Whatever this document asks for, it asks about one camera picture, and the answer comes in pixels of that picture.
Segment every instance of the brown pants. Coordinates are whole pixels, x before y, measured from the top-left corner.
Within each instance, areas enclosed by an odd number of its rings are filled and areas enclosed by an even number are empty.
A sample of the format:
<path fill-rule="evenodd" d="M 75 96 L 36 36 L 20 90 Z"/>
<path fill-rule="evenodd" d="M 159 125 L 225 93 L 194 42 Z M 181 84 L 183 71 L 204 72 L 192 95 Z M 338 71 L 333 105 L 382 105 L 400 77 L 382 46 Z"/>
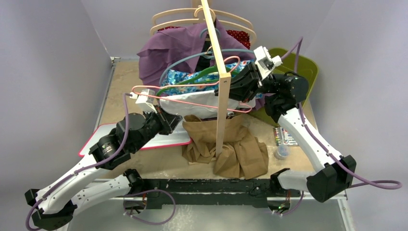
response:
<path fill-rule="evenodd" d="M 184 118 L 183 127 L 193 142 L 183 147 L 183 157 L 189 162 L 209 163 L 216 156 L 217 121 L 201 121 L 194 115 Z M 227 119 L 222 152 L 214 167 L 217 175 L 251 179 L 268 171 L 266 145 L 258 142 L 242 120 L 240 115 Z"/>

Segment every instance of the blue floral fabric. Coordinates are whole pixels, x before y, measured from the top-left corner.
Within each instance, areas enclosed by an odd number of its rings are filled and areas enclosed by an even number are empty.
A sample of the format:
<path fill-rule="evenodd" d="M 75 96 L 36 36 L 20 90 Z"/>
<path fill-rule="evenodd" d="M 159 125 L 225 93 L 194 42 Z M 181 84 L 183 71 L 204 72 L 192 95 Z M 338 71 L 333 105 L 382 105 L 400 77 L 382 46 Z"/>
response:
<path fill-rule="evenodd" d="M 235 69 L 236 71 L 240 72 L 243 70 L 243 68 L 253 60 L 247 60 L 247 61 L 241 61 L 241 63 L 238 65 L 238 67 Z M 237 63 L 232 63 L 232 64 L 227 64 L 225 67 L 228 68 L 233 68 L 235 67 Z M 175 70 L 169 70 L 167 72 L 167 78 L 164 79 L 162 82 L 162 87 L 166 85 L 176 85 L 179 82 L 185 81 L 187 79 L 194 78 L 195 76 L 199 75 L 200 72 L 195 72 L 195 73 L 186 73 L 186 72 L 181 72 L 181 71 L 175 71 Z M 203 82 L 203 81 L 210 81 L 210 80 L 218 80 L 219 75 L 217 72 L 208 74 L 206 76 L 203 76 L 196 81 L 197 82 Z M 214 86 L 202 86 L 202 87 L 179 87 L 179 88 L 169 88 L 166 90 L 166 95 L 180 95 L 180 94 L 185 94 L 185 93 L 192 93 L 192 92 L 198 92 L 198 91 L 206 91 L 206 90 L 216 90 L 218 89 L 218 85 Z M 257 94 L 256 98 L 262 98 L 262 94 Z"/>

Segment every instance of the yellow-green plastic tub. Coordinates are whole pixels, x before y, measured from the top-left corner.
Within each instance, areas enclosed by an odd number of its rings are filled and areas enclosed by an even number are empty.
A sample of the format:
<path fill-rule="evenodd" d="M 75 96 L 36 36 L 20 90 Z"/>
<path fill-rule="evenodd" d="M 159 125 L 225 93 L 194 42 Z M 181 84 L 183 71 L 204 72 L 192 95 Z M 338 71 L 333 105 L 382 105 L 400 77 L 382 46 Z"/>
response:
<path fill-rule="evenodd" d="M 272 48 L 269 50 L 269 53 L 271 57 L 275 57 L 276 55 L 279 55 L 280 57 L 282 57 L 287 51 L 288 50 L 285 50 L 283 48 Z M 283 60 L 283 64 L 276 67 L 273 72 L 274 73 L 285 73 L 287 71 L 293 71 L 294 58 L 295 58 L 295 53 L 291 53 L 288 57 L 286 57 L 285 60 Z M 313 86 L 315 84 L 316 78 L 319 73 L 318 66 L 316 65 L 314 61 L 300 55 L 299 61 L 297 64 L 297 73 L 300 76 L 305 77 L 309 81 L 309 91 L 307 92 L 307 97 L 306 97 L 306 100 L 308 100 L 310 92 L 313 89 Z M 279 126 L 279 124 L 275 123 L 272 120 L 272 118 L 266 114 L 264 107 L 262 107 L 261 109 L 257 111 L 250 112 L 249 114 L 275 127 Z"/>

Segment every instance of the gray wall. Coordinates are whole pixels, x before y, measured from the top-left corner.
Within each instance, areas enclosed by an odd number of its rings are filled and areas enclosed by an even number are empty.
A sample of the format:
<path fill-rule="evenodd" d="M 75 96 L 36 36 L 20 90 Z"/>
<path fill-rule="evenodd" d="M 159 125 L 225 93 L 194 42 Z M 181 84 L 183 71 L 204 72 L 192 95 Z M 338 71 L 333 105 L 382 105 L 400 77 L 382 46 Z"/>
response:
<path fill-rule="evenodd" d="M 0 59 L 0 230 L 25 230 L 24 192 L 79 161 L 111 63 L 80 0 L 0 0 Z"/>
<path fill-rule="evenodd" d="M 191 7 L 191 0 L 82 0 L 110 56 L 135 58 L 149 39 L 151 18 L 162 11 Z M 253 47 L 291 47 L 300 36 L 307 47 L 334 0 L 214 0 L 211 8 L 252 22 L 258 41 Z M 168 16 L 159 23 L 188 18 Z"/>
<path fill-rule="evenodd" d="M 311 101 L 323 136 L 358 174 L 405 185 L 348 190 L 358 230 L 408 230 L 407 12 L 408 1 L 338 0 L 306 51 L 320 66 Z"/>

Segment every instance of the red polka dot fabric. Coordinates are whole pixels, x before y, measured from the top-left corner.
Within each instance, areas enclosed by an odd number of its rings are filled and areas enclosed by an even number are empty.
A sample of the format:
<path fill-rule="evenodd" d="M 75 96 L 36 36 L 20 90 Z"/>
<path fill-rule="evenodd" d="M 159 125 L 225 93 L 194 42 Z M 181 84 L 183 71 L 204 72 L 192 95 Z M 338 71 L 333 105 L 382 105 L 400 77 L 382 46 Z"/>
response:
<path fill-rule="evenodd" d="M 166 29 L 172 29 L 172 28 L 179 28 L 180 26 L 168 26 L 162 29 L 159 29 L 157 31 L 162 31 Z M 249 42 L 249 35 L 248 33 L 244 31 L 238 31 L 238 30 L 227 30 L 227 33 L 231 35 L 234 39 L 239 41 L 242 45 L 244 45 L 246 48 L 250 49 L 251 43 Z"/>

